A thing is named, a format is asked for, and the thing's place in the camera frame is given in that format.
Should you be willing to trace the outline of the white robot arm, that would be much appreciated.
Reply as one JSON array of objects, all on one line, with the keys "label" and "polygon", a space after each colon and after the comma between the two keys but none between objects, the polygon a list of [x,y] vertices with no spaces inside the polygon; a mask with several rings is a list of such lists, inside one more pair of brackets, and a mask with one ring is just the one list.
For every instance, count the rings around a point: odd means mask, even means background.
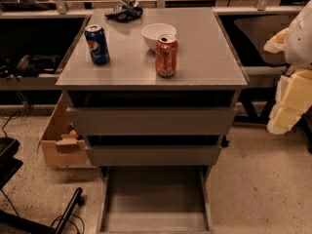
[{"label": "white robot arm", "polygon": [[282,135],[312,106],[312,1],[287,28],[266,42],[264,50],[283,52],[290,66],[280,77],[267,123],[269,133]]}]

